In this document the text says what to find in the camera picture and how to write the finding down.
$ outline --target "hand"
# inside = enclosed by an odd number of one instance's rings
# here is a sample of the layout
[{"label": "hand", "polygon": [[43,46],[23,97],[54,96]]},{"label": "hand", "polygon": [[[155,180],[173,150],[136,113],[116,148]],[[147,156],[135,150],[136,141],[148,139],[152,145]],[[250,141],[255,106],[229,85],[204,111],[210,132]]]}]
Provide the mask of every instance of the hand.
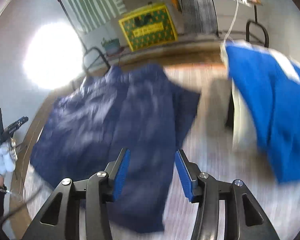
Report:
[{"label": "hand", "polygon": [[0,175],[4,176],[7,172],[13,172],[16,168],[18,159],[16,154],[16,142],[13,139],[4,142],[0,146]]}]

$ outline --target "blue rubber pad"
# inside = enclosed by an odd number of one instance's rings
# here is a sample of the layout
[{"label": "blue rubber pad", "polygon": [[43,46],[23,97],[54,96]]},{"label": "blue rubber pad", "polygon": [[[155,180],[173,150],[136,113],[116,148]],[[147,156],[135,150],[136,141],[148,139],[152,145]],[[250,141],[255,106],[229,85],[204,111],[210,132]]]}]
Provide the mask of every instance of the blue rubber pad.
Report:
[{"label": "blue rubber pad", "polygon": [[185,193],[186,198],[189,199],[189,202],[191,202],[194,198],[194,195],[192,194],[191,178],[189,176],[189,173],[186,169],[186,166],[181,158],[179,151],[176,152],[175,163],[178,170],[181,185],[183,188],[183,192]]},{"label": "blue rubber pad", "polygon": [[130,151],[126,150],[124,157],[121,161],[120,167],[118,169],[117,175],[114,179],[114,190],[113,190],[113,199],[116,201],[121,194],[124,180],[128,172],[129,162],[130,162]]}]

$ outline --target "green patterned box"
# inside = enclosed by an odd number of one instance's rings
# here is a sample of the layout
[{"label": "green patterned box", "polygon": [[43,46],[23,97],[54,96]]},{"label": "green patterned box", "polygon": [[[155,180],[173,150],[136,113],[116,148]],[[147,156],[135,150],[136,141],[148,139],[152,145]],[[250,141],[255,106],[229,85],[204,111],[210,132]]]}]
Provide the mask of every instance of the green patterned box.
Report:
[{"label": "green patterned box", "polygon": [[178,39],[169,11],[162,3],[132,11],[119,24],[132,51]]}]

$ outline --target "dark blue garment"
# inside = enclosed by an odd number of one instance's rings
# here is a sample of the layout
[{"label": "dark blue garment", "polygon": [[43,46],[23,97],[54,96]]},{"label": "dark blue garment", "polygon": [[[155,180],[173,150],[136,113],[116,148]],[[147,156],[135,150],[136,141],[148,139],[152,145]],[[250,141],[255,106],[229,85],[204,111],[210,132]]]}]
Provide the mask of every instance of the dark blue garment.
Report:
[{"label": "dark blue garment", "polygon": [[296,81],[280,67],[272,50],[227,43],[226,52],[229,76],[247,103],[258,146],[266,152],[278,182],[300,179],[300,68],[287,60],[289,73],[299,76]]},{"label": "dark blue garment", "polygon": [[112,67],[58,99],[34,145],[30,163],[53,187],[87,179],[131,151],[121,196],[110,220],[140,233],[163,231],[162,215],[175,152],[191,128],[200,94],[171,83],[158,65],[129,73]]}]

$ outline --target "yellow label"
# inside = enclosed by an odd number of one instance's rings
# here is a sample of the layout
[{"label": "yellow label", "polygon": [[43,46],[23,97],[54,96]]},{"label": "yellow label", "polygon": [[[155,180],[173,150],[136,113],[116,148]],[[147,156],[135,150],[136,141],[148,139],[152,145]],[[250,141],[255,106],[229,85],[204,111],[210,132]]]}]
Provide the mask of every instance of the yellow label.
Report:
[{"label": "yellow label", "polygon": [[149,33],[155,33],[158,31],[163,31],[163,22],[160,23],[154,23],[149,24],[140,28],[137,28],[133,31],[133,35],[135,38],[149,34]]}]

